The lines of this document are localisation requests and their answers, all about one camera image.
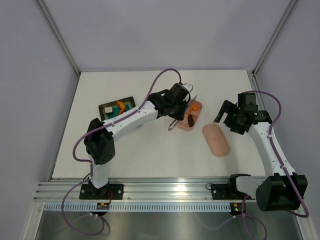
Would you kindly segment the pink lunch box base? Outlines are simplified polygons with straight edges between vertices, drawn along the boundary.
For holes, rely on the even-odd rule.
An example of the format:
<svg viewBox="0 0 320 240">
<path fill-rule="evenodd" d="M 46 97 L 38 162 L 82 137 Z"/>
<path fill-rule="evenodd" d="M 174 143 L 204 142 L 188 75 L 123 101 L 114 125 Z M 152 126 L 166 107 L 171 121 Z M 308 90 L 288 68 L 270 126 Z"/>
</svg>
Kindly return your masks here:
<svg viewBox="0 0 320 240">
<path fill-rule="evenodd" d="M 203 105 L 202 105 L 199 101 L 197 101 L 197 100 L 195 100 L 195 101 L 191 104 L 191 106 L 192 106 L 192 105 L 197 105 L 197 106 L 199 107 L 199 109 L 198 109 L 197 111 L 192 111 L 192 112 L 189 112 L 189 109 L 188 109 L 188 111 L 184 113 L 184 118 L 183 118 L 183 120 L 178 121 L 178 123 L 177 123 L 177 127 L 180 128 L 181 130 L 191 131 L 191 130 L 195 127 L 196 122 L 197 122 L 197 120 L 198 120 L 198 118 L 199 118 L 199 115 L 201 114 Z M 188 125 L 188 115 L 193 115 L 193 116 L 196 116 L 196 117 L 197 117 L 197 119 L 196 119 L 195 124 L 194 124 L 193 127 L 189 127 L 189 125 Z"/>
</svg>

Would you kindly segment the orange chicken drumstick toy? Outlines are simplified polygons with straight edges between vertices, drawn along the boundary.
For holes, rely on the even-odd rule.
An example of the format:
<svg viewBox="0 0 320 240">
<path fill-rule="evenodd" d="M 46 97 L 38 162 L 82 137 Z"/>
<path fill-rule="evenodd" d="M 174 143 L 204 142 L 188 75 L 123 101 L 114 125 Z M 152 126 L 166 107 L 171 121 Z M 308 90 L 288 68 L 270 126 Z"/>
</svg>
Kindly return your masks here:
<svg viewBox="0 0 320 240">
<path fill-rule="evenodd" d="M 189 108 L 189 112 L 196 112 L 199 109 L 199 107 L 196 104 L 193 104 L 190 108 Z"/>
</svg>

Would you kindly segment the metal tongs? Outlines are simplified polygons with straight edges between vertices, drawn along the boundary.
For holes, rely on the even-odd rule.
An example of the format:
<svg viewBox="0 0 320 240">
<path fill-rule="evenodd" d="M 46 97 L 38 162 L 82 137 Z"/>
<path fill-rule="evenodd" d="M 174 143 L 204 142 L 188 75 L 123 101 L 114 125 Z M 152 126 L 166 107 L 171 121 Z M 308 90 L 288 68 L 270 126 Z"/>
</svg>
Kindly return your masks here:
<svg viewBox="0 0 320 240">
<path fill-rule="evenodd" d="M 190 106 L 192 105 L 192 103 L 197 99 L 197 94 L 188 102 L 188 105 L 186 106 L 186 109 L 185 109 L 185 113 L 189 110 L 189 108 L 190 108 Z M 168 131 L 172 131 L 174 128 L 175 128 L 175 126 L 177 125 L 177 123 L 178 123 L 178 121 L 179 120 L 174 120 L 170 125 L 169 125 L 169 127 L 168 127 Z"/>
</svg>

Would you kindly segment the brown sea cucumber toy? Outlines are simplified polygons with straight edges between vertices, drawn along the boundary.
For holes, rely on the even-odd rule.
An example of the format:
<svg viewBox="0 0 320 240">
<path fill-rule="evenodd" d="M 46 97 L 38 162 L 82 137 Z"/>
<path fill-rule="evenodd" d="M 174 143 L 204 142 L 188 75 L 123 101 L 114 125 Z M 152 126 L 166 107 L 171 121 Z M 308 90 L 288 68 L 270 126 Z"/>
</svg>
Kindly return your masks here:
<svg viewBox="0 0 320 240">
<path fill-rule="evenodd" d="M 196 116 L 189 114 L 187 117 L 188 126 L 190 128 L 193 127 L 195 125 L 196 120 L 197 120 Z"/>
</svg>

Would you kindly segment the pink lunch box lid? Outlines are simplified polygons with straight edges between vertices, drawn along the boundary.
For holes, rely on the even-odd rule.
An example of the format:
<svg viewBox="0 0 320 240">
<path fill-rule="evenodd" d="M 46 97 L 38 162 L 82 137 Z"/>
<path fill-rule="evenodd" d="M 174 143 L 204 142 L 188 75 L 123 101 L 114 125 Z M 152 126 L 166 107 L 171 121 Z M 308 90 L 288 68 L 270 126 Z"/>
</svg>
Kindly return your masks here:
<svg viewBox="0 0 320 240">
<path fill-rule="evenodd" d="M 223 157 L 230 153 L 231 147 L 222 129 L 217 124 L 208 124 L 202 128 L 202 134 L 215 157 Z"/>
</svg>

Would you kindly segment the white rice ball toy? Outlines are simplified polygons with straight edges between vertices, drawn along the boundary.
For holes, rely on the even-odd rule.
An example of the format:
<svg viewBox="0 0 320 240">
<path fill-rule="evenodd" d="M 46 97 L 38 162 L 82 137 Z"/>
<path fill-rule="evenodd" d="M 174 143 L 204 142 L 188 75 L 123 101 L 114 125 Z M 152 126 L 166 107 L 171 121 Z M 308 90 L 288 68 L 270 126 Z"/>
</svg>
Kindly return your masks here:
<svg viewBox="0 0 320 240">
<path fill-rule="evenodd" d="M 105 112 L 106 114 L 111 114 L 111 113 L 113 112 L 113 108 L 112 108 L 112 107 L 105 107 L 105 108 L 104 108 L 104 112 Z"/>
</svg>

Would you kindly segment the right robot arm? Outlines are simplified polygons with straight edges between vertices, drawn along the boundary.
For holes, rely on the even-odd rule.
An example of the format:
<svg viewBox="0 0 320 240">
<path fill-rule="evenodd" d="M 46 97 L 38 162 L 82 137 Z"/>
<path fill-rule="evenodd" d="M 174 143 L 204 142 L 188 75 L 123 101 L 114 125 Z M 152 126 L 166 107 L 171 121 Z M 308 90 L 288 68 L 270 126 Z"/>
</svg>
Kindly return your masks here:
<svg viewBox="0 0 320 240">
<path fill-rule="evenodd" d="M 225 100 L 214 123 L 226 115 L 223 123 L 231 132 L 249 134 L 262 160 L 265 180 L 244 173 L 232 174 L 223 189 L 232 198 L 245 195 L 255 199 L 261 211 L 287 211 L 308 218 L 310 213 L 304 202 L 307 178 L 297 174 L 286 159 L 274 131 L 279 118 L 271 119 L 266 110 L 259 109 L 257 93 L 256 90 L 239 93 L 237 103 Z"/>
</svg>

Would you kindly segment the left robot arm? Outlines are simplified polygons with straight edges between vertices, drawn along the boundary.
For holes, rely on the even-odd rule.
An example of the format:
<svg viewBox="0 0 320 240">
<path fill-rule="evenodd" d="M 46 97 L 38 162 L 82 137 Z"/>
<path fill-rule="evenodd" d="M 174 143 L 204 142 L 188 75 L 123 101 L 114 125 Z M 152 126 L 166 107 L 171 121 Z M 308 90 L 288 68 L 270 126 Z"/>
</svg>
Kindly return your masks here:
<svg viewBox="0 0 320 240">
<path fill-rule="evenodd" d="M 90 193 L 97 199 L 108 194 L 110 161 L 116 155 L 115 143 L 135 128 L 161 117 L 176 121 L 184 118 L 191 101 L 193 85 L 176 83 L 171 89 L 155 92 L 138 105 L 123 114 L 105 121 L 93 119 L 84 138 L 84 145 L 92 162 Z"/>
</svg>

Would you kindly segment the black teal food tray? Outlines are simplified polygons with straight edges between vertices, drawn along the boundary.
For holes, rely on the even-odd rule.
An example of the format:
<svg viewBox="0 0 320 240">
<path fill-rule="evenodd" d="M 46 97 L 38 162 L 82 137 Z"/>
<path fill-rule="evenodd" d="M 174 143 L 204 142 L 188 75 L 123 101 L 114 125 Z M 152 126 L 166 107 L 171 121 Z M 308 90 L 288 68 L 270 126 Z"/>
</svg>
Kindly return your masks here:
<svg viewBox="0 0 320 240">
<path fill-rule="evenodd" d="M 136 102 L 132 96 L 107 102 L 98 106 L 102 121 L 115 118 L 132 108 L 136 107 Z"/>
</svg>

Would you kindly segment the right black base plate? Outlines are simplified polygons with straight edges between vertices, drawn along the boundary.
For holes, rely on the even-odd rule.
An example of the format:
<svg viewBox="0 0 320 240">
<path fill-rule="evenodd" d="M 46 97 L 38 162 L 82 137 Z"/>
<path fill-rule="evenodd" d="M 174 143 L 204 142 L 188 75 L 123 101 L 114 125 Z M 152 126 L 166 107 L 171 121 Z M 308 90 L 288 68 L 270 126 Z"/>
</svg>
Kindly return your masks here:
<svg viewBox="0 0 320 240">
<path fill-rule="evenodd" d="M 207 183 L 205 188 L 211 192 L 213 200 L 243 200 L 246 196 L 245 193 L 229 187 L 224 183 Z"/>
</svg>

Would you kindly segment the right frame post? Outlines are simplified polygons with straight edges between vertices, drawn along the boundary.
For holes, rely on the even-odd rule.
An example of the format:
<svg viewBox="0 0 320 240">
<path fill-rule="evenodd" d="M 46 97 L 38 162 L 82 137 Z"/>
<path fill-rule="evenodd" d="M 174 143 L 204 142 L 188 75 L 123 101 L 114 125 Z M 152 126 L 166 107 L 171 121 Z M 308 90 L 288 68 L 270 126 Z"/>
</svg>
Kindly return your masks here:
<svg viewBox="0 0 320 240">
<path fill-rule="evenodd" d="M 268 58 L 269 54 L 271 53 L 276 41 L 280 37 L 282 31 L 284 30 L 287 22 L 289 21 L 290 16 L 292 15 L 294 9 L 296 8 L 299 0 L 290 0 L 282 13 L 276 27 L 274 28 L 266 46 L 264 47 L 255 67 L 252 70 L 252 75 L 254 78 L 257 77 L 260 69 L 262 68 L 263 64 L 265 63 L 266 59 Z"/>
</svg>

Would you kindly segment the frame post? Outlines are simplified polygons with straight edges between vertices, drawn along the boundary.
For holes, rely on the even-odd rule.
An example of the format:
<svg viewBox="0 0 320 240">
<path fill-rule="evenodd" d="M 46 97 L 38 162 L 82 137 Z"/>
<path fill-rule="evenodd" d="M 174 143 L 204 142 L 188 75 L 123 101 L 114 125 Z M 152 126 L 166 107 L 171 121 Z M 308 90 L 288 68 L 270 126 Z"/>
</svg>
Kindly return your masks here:
<svg viewBox="0 0 320 240">
<path fill-rule="evenodd" d="M 50 30 L 52 31 L 55 39 L 57 40 L 61 50 L 63 51 L 65 57 L 67 58 L 72 70 L 74 71 L 75 75 L 79 79 L 81 76 L 81 71 L 76 63 L 68 45 L 66 44 L 61 31 L 53 18 L 53 15 L 46 4 L 45 0 L 35 0 L 35 3 L 38 5 L 40 12 L 43 14 L 44 19 L 46 20 Z"/>
<path fill-rule="evenodd" d="M 290 0 L 282 13 L 276 27 L 274 28 L 266 46 L 264 47 L 255 67 L 252 70 L 252 75 L 254 78 L 257 77 L 260 69 L 262 68 L 263 64 L 265 63 L 266 59 L 268 58 L 269 54 L 271 53 L 276 41 L 280 37 L 282 31 L 284 30 L 287 22 L 289 21 L 290 16 L 292 15 L 294 9 L 296 8 L 299 0 Z"/>
</svg>

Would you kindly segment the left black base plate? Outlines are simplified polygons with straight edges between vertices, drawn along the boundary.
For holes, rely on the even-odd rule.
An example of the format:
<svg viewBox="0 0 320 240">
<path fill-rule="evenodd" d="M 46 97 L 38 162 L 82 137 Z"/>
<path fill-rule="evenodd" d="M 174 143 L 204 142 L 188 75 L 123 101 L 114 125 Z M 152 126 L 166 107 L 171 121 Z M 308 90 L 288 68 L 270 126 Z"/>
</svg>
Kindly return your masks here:
<svg viewBox="0 0 320 240">
<path fill-rule="evenodd" d="M 79 193 L 80 200 L 122 200 L 123 184 L 107 184 L 102 188 L 95 188 L 91 183 L 82 184 Z"/>
</svg>

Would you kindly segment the left frame post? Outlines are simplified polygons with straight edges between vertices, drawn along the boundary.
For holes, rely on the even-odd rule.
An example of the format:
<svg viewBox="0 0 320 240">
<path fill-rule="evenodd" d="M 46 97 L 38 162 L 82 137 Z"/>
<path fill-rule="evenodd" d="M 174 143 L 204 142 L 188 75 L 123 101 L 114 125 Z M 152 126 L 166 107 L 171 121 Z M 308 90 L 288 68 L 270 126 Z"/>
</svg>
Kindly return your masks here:
<svg viewBox="0 0 320 240">
<path fill-rule="evenodd" d="M 72 70 L 74 71 L 75 75 L 79 79 L 81 76 L 81 71 L 76 63 L 68 45 L 66 44 L 61 31 L 53 18 L 53 15 L 46 4 L 45 0 L 35 0 L 35 3 L 38 5 L 40 12 L 43 14 L 44 19 L 46 20 L 50 30 L 52 31 L 55 39 L 57 40 L 61 50 L 63 51 L 65 57 L 67 58 Z"/>
</svg>

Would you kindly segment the aluminium mounting rail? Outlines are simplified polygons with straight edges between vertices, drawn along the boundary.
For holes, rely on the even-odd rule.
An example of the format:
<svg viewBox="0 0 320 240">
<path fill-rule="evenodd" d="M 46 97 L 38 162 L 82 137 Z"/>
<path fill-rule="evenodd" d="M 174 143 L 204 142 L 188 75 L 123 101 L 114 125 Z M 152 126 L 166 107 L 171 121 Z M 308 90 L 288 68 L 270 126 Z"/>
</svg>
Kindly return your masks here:
<svg viewBox="0 0 320 240">
<path fill-rule="evenodd" d="M 123 202 L 209 202 L 209 184 L 225 184 L 229 177 L 144 177 L 110 178 L 111 184 L 123 184 Z M 38 184 L 35 202 L 60 202 L 80 178 L 53 178 Z"/>
</svg>

